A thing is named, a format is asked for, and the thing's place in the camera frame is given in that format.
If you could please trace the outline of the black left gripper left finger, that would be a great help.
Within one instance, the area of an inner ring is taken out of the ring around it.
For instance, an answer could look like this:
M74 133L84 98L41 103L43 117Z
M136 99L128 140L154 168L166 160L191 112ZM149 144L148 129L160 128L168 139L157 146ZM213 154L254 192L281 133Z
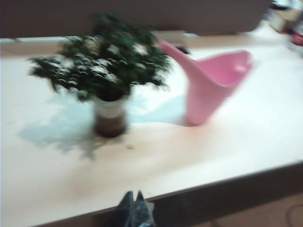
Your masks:
M132 225L132 215L134 211L133 192L128 191L115 209L113 217L114 227L130 227Z

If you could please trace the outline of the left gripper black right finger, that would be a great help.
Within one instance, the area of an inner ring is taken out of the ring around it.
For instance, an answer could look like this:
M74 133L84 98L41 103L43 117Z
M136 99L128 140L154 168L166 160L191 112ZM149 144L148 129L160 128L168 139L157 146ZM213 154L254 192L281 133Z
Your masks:
M134 226L135 227L154 227L153 218L154 203L147 201L141 191L138 192L134 204Z

